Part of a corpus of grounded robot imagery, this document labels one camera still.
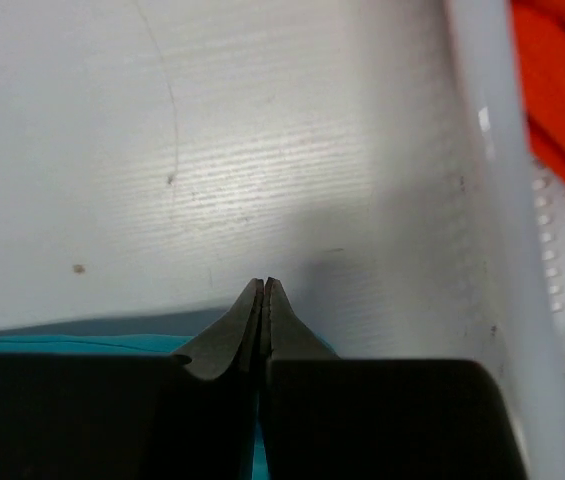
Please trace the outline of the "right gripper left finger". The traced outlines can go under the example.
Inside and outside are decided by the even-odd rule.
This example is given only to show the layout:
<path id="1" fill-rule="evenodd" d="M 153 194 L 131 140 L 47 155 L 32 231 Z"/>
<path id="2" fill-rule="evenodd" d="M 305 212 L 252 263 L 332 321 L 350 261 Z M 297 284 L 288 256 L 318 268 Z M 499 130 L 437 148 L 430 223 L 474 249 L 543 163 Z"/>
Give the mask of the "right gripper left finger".
<path id="1" fill-rule="evenodd" d="M 166 355 L 0 352 L 0 479 L 247 479 L 264 283 Z"/>

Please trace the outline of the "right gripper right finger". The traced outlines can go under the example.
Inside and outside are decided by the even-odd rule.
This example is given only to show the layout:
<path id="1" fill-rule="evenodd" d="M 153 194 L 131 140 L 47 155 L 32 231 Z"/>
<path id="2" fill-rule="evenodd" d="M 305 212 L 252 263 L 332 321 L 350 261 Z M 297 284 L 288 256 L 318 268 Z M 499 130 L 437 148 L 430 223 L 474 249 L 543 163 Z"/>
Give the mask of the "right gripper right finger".
<path id="1" fill-rule="evenodd" d="M 343 359 L 265 285 L 261 425 L 274 479 L 523 479 L 501 391 L 466 359 Z"/>

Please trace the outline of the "teal t-shirt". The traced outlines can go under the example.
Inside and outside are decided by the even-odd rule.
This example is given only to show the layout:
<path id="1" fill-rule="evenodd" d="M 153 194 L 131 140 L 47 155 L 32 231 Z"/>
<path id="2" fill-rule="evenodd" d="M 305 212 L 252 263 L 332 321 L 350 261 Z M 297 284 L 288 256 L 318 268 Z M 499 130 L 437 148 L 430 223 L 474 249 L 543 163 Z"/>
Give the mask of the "teal t-shirt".
<path id="1" fill-rule="evenodd" d="M 0 352 L 30 352 L 30 353 L 69 353 L 69 354 L 106 354 L 106 355 L 166 355 L 191 339 L 165 335 L 130 335 L 130 336 L 9 336 L 0 337 Z M 256 458 L 266 451 L 263 441 L 261 425 L 261 385 L 263 381 L 263 367 L 266 357 L 261 351 L 261 331 L 259 323 L 259 339 L 257 342 L 257 356 L 253 361 L 251 375 L 256 392 L 256 416 L 254 427 L 254 449 L 252 474 L 256 468 Z"/>

